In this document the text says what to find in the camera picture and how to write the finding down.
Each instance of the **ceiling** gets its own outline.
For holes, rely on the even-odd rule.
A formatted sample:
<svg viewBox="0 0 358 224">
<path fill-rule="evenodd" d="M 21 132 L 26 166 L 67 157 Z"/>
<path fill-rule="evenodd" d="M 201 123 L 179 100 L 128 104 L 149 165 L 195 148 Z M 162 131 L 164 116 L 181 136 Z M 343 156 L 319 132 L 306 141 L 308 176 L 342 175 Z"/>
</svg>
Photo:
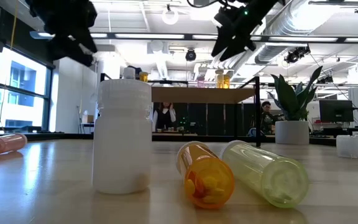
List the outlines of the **ceiling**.
<svg viewBox="0 0 358 224">
<path fill-rule="evenodd" d="M 215 34 L 216 27 L 210 18 L 218 11 L 219 4 L 213 4 L 206 9 L 194 9 L 187 5 L 186 0 L 174 1 L 125 1 L 125 0 L 93 0 L 98 12 L 94 27 L 91 32 L 153 32 L 153 33 L 197 33 Z M 35 30 L 42 31 L 43 24 L 38 18 L 33 18 L 28 12 L 28 7 L 24 0 L 19 0 L 18 18 Z M 166 9 L 166 4 L 170 3 L 171 8 L 178 11 L 178 22 L 168 25 L 162 20 L 162 12 Z M 15 1 L 0 0 L 0 6 L 13 13 Z M 268 14 L 269 21 L 282 6 L 277 4 Z M 342 7 L 337 10 L 323 25 L 315 29 L 311 35 L 358 35 L 358 14 L 354 13 L 354 7 Z M 123 59 L 136 67 L 151 72 L 156 70 L 155 59 L 147 55 L 147 43 L 149 41 L 134 40 L 97 40 L 97 44 L 115 45 Z M 185 51 L 171 52 L 167 57 L 168 70 L 187 70 L 193 71 L 197 63 L 207 63 L 210 67 L 212 57 L 210 53 L 214 42 L 197 41 L 169 41 L 169 46 L 180 46 L 184 49 L 194 48 L 197 53 L 195 62 L 186 62 Z M 314 59 L 323 66 L 324 70 L 336 67 L 334 77 L 346 77 L 349 66 L 355 65 L 358 60 L 358 45 L 349 44 L 311 44 L 311 54 Z M 249 71 L 259 71 L 263 74 L 282 74 L 292 80 L 304 80 L 317 68 L 316 62 L 310 56 L 301 59 L 298 63 L 289 68 L 282 66 L 280 61 L 274 61 L 269 66 L 258 67 L 250 65 L 242 69 L 235 69 L 236 74 L 233 81 L 243 82 L 252 77 Z"/>
</svg>

